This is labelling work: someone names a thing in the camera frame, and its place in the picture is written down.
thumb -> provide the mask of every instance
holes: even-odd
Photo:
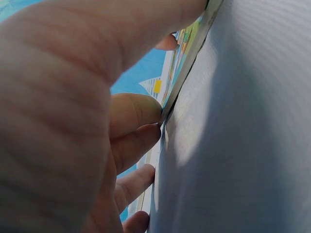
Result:
[[[46,0],[6,20],[0,33],[52,52],[112,85],[207,0]]]

blue sky illustration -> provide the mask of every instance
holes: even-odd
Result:
[[[22,8],[40,2],[41,0],[0,0],[0,22]],[[111,87],[111,93],[138,93],[147,95],[147,91],[139,85],[140,82],[161,76],[165,52],[151,50],[138,63],[124,72],[119,80]],[[118,178],[137,169],[136,165],[123,172]],[[127,219],[127,208],[120,215],[121,221]]]

skin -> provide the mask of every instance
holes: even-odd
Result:
[[[119,214],[154,179],[151,165],[116,179],[160,138],[151,97],[110,95],[152,47],[206,0],[47,0],[0,24],[0,229],[143,233]]]

yellow square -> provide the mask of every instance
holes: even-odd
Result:
[[[155,86],[154,86],[154,93],[160,93],[161,84],[162,84],[161,80],[156,80]]]

finger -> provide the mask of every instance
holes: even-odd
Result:
[[[117,179],[115,200],[121,213],[130,203],[135,201],[154,181],[155,168],[150,164]]]
[[[149,215],[138,211],[123,223],[124,233],[144,233],[148,229]]]
[[[203,12],[207,0],[46,0],[10,18],[18,39],[98,74],[107,84],[171,32]]]
[[[175,36],[170,34],[165,37],[160,43],[155,47],[158,50],[175,50],[177,48],[177,41]]]
[[[140,126],[159,122],[161,111],[161,105],[150,96],[113,95],[110,109],[110,138],[124,136]]]
[[[147,153],[161,137],[160,128],[145,125],[138,130],[111,141],[111,150],[116,163],[117,173],[124,172]]]

